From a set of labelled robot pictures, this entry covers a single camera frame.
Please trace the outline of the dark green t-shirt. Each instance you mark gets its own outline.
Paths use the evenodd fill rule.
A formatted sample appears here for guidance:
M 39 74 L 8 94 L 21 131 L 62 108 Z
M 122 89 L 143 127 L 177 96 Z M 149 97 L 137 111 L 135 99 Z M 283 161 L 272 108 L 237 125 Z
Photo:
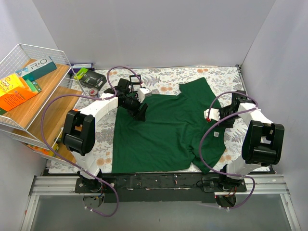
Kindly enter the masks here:
M 118 108 L 113 139 L 112 173 L 168 172 L 196 165 L 203 173 L 223 155 L 223 128 L 204 117 L 210 104 L 219 107 L 205 78 L 181 84 L 178 95 L 147 98 L 146 120 L 134 120 Z

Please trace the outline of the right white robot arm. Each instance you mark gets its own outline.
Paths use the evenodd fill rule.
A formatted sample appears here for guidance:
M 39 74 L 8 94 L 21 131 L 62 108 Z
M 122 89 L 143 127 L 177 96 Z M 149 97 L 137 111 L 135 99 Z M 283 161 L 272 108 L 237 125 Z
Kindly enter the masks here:
M 248 129 L 241 156 L 221 170 L 227 173 L 218 178 L 218 187 L 223 191 L 231 190 L 235 181 L 257 168 L 278 164 L 284 138 L 284 126 L 267 119 L 245 91 L 231 94 L 231 104 L 218 109 L 219 126 L 232 128 L 235 120 L 241 118 Z

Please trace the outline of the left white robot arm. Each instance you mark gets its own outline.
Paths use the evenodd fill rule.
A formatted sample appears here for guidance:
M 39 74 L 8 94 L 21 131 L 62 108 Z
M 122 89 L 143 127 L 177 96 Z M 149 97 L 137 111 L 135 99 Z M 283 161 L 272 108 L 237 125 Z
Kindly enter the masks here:
M 134 120 L 144 122 L 148 108 L 144 100 L 151 94 L 144 86 L 134 90 L 130 81 L 121 78 L 115 89 L 106 89 L 95 102 L 79 111 L 70 110 L 67 113 L 62 141 L 81 167 L 80 174 L 87 178 L 86 187 L 91 192 L 98 192 L 103 185 L 97 177 L 100 168 L 92 154 L 96 141 L 96 123 L 118 107 L 124 108 Z

